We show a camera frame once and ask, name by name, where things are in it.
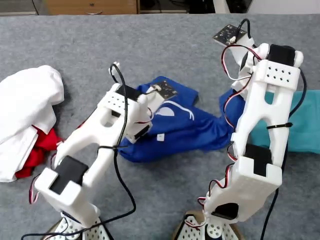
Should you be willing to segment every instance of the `circuit board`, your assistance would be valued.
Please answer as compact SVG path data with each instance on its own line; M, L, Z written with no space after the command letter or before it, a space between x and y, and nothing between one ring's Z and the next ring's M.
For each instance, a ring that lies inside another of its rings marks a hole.
M216 35L214 35L213 39L219 42L220 44L229 46L234 43L234 42L230 42L230 39L236 36L237 30L238 28L236 26L228 24L223 29L221 29ZM246 34L247 32L245 30L240 29L237 40L241 39Z
M157 93L163 97L164 100L170 99L178 94L178 92L167 81L157 82L152 85L156 89Z

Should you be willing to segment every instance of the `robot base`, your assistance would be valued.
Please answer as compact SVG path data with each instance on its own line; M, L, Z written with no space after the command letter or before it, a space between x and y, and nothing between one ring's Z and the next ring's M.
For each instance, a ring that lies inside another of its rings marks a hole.
M182 223L174 231L172 240L245 240L235 224L223 223L219 226L211 222L192 228L184 220L193 225L199 225L204 221L204 216L201 211L188 211Z
M100 219L98 218L96 220L96 224L100 223ZM58 221L49 231L48 233L54 232L54 233L74 233L77 232L79 229L77 229L77 226L73 225L73 221L71 221L68 218L62 218L60 221ZM113 239L110 237L110 233L106 228L104 228L103 225L94 227L90 230L84 231L82 233L82 236L80 234L75 234L71 236L45 236L41 240L110 240Z

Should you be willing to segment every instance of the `red cloth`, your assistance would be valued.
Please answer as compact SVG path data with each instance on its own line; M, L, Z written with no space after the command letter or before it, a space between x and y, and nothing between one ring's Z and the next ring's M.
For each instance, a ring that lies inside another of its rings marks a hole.
M37 129L38 138L35 142L29 157L25 161L23 168L15 173L17 179L26 178L32 175L34 168L45 161L45 153L57 149L57 143L62 139L56 135L52 128L48 134Z

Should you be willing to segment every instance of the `teal cloth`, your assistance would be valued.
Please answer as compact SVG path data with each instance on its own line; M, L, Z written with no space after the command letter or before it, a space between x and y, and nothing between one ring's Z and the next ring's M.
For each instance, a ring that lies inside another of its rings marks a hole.
M302 92L293 95L291 109L301 98ZM265 101L272 103L273 93L267 93ZM309 152L320 154L320 90L308 90L300 108L290 117L288 122L293 123L289 131L288 150L290 152ZM261 120L251 132L254 145L269 147L269 133L267 124Z

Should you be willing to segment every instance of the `gray felt mat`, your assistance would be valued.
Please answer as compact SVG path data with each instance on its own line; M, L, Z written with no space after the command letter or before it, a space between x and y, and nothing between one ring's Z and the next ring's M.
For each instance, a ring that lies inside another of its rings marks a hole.
M219 115L218 97L232 82L220 64L223 48L212 37L226 24L237 25L242 18L219 14L2 17L0 79L44 64L59 70L65 101L55 107L55 127L63 138L91 113L113 84L107 71L114 61L121 62L128 85L136 87L163 75L199 91L197 106ZM249 18L257 44L289 45L304 53L302 68L308 86L319 89L320 16ZM95 153L96 147L90 146L78 158L90 163ZM170 239L184 213L200 209L197 197L207 192L211 179L222 178L228 163L224 149L176 154L149 164L119 158L120 171L135 196L137 211L110 223L110 232L117 240ZM319 169L318 155L289 154L266 240L319 239ZM0 239L18 240L25 233L46 231L59 219L43 197L35 205L28 204L30 182L27 178L0 184ZM113 167L98 187L94 204L101 209L102 219L131 208ZM239 224L246 239L260 238L270 202L271 197L263 209Z

